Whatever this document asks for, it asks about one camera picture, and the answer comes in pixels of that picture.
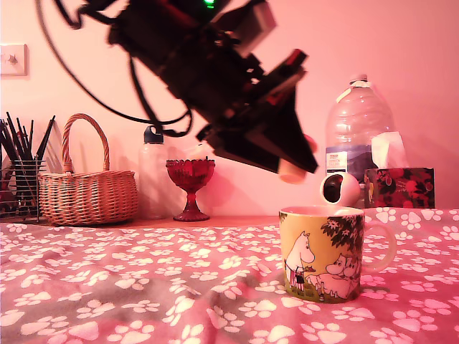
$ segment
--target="wicker basket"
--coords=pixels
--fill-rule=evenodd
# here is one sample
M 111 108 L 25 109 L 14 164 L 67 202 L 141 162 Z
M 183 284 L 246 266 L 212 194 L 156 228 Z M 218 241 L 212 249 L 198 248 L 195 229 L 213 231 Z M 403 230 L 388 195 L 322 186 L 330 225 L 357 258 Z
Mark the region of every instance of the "wicker basket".
M 103 143 L 103 172 L 73 172 L 69 155 L 69 134 L 79 119 L 88 121 Z M 137 214 L 138 194 L 134 172 L 109 171 L 108 142 L 100 126 L 88 115 L 78 113 L 65 125 L 62 139 L 64 173 L 45 173 L 39 177 L 39 200 L 43 214 L 53 224 L 110 224 L 132 219 Z

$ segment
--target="red floral box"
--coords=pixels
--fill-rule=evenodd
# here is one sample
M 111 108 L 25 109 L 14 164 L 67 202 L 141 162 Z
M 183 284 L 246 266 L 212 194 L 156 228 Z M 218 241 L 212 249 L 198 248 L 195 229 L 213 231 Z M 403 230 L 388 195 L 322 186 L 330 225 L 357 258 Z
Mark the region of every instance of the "red floral box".
M 435 208 L 433 168 L 365 170 L 365 208 Z

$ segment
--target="table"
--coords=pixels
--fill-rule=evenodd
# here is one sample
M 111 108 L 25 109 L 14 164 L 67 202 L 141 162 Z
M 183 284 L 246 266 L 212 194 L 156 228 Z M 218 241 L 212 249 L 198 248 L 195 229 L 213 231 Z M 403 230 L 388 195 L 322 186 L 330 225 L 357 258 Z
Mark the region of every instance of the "table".
M 391 267 L 340 305 L 289 297 L 278 221 L 0 224 L 2 343 L 459 343 L 459 210 L 367 209 Z M 364 260 L 384 241 L 368 236 Z

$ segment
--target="white bottle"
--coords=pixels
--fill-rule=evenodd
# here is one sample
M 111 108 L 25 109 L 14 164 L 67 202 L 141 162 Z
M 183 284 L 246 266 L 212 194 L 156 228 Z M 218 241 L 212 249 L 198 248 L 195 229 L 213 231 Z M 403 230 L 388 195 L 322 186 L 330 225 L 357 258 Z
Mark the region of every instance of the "white bottle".
M 376 168 L 372 160 L 372 138 L 394 131 L 389 106 L 371 89 L 365 74 L 351 78 L 331 109 L 326 124 L 326 173 L 347 172 L 361 187 L 356 207 L 364 207 L 364 173 Z
M 168 216 L 169 175 L 167 152 L 162 134 L 153 133 L 151 125 L 143 134 L 139 156 L 139 210 L 142 219 L 164 219 Z

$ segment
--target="light switch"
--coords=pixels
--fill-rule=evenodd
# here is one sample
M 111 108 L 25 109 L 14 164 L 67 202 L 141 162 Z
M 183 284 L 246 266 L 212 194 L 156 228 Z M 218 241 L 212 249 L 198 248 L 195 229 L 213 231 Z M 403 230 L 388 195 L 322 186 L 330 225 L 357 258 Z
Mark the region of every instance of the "light switch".
M 1 75 L 26 75 L 26 45 L 0 45 Z

